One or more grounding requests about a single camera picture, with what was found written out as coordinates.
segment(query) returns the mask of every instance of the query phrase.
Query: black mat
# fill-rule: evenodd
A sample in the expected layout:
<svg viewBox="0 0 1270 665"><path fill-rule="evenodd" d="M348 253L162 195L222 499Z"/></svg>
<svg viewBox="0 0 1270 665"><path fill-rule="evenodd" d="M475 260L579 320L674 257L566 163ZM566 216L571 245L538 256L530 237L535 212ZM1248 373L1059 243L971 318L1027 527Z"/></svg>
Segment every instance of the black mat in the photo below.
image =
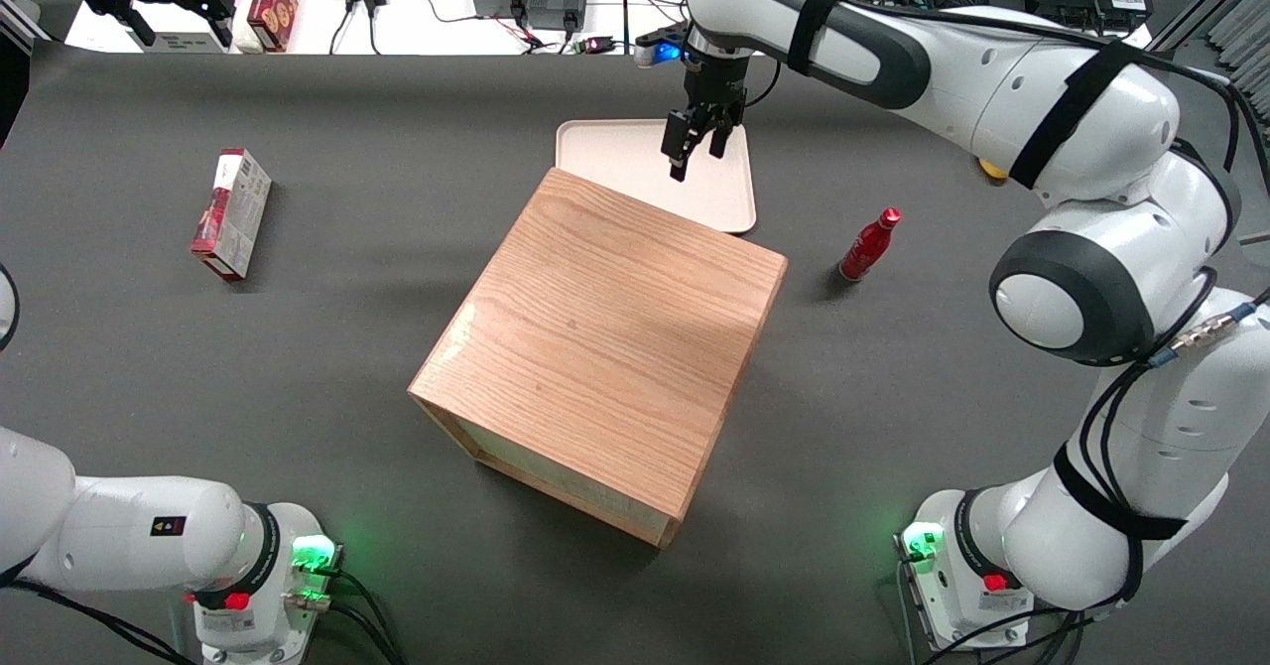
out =
<svg viewBox="0 0 1270 665"><path fill-rule="evenodd" d="M204 476L312 508L417 665L898 665L889 534L933 490L1044 464L1095 379L993 316L988 273L1041 208L952 145L792 74L748 113L751 239L790 270L667 552L474 464L405 395L551 166L555 128L663 117L681 81L617 57L46 47L0 151L0 259L23 298L0 421L83 475ZM225 146L282 184L236 288L188 254ZM885 261L826 291L886 204L906 218ZM1231 288L1267 282L1237 249L1217 264ZM1260 662L1267 487L1262 435L1081 662ZM171 632L171 595L88 600ZM310 662L375 661L362 643L328 618ZM0 594L0 662L145 661Z"/></svg>

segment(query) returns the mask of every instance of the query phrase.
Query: wood grain surface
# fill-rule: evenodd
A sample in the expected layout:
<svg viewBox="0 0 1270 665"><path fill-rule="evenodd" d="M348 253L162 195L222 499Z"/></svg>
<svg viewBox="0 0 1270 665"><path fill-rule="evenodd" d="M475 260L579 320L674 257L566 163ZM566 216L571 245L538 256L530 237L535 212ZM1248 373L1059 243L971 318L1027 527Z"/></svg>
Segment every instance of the wood grain surface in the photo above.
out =
<svg viewBox="0 0 1270 665"><path fill-rule="evenodd" d="M682 520L785 267L552 169L409 392Z"/></svg>

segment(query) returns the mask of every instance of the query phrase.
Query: red box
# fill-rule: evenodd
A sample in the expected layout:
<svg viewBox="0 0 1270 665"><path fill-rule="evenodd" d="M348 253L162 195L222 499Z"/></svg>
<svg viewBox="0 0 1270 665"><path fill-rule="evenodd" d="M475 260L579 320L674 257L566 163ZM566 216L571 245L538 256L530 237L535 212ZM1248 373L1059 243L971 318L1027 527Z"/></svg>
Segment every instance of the red box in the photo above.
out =
<svg viewBox="0 0 1270 665"><path fill-rule="evenodd" d="M212 199L198 221L189 253L222 279L245 279L272 185L269 174L246 148L221 151Z"/></svg>
<svg viewBox="0 0 1270 665"><path fill-rule="evenodd" d="M246 24L255 30L264 51L286 52L298 13L300 0L251 0Z"/></svg>

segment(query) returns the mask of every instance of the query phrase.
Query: white table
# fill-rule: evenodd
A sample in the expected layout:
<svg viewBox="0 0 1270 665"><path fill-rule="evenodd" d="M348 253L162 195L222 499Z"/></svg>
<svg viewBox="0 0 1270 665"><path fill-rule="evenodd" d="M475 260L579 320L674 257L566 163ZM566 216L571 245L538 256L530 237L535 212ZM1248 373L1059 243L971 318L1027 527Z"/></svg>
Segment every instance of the white table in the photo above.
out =
<svg viewBox="0 0 1270 665"><path fill-rule="evenodd" d="M677 3L679 0L667 0ZM472 0L432 0L442 19L466 18L475 14ZM585 24L575 37L612 36L622 38L622 0L588 0ZM629 0L630 37L665 27L679 19L674 6L662 6L648 0ZM288 53L325 55L331 36L344 18L344 0L301 0L300 14L291 36ZM376 46L384 55L518 55L526 43L497 20L479 19L456 23L439 22L428 0L389 0L376 14ZM563 32L535 32L546 43L559 43ZM1130 44L1146 47L1151 34L1143 24ZM141 52L114 18L94 15L80 5L66 44L100 52ZM551 47L546 51L556 51ZM366 8L358 5L353 18L340 32L337 55L370 55L371 36Z"/></svg>

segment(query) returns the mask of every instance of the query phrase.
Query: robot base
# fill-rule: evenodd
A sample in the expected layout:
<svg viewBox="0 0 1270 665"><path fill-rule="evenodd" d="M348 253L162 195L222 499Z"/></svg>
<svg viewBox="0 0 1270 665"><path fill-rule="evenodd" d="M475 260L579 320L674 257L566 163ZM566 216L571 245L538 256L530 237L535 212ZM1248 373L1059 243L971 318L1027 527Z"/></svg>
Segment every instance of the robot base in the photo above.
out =
<svg viewBox="0 0 1270 665"><path fill-rule="evenodd" d="M307 508L295 504L271 504L269 511L278 520L278 560L264 585L251 595L250 610L210 612L194 604L194 621L202 641L204 665L298 665L309 649L318 613L287 605L287 594L309 591L325 594L330 579L300 571L292 565L295 539L323 534ZM276 612L268 613L268 608ZM262 643L255 628L274 623L273 636Z"/></svg>
<svg viewBox="0 0 1270 665"><path fill-rule="evenodd" d="M926 640L935 651L947 649L964 635L1033 608L1026 589L988 593L983 579L966 563L954 538L954 515L963 490L941 490L922 503L913 523L895 536L895 547L909 560L919 548L921 561L908 561L909 593L922 617ZM1027 642L1027 619L1020 618L988 631L958 650L1017 647Z"/></svg>

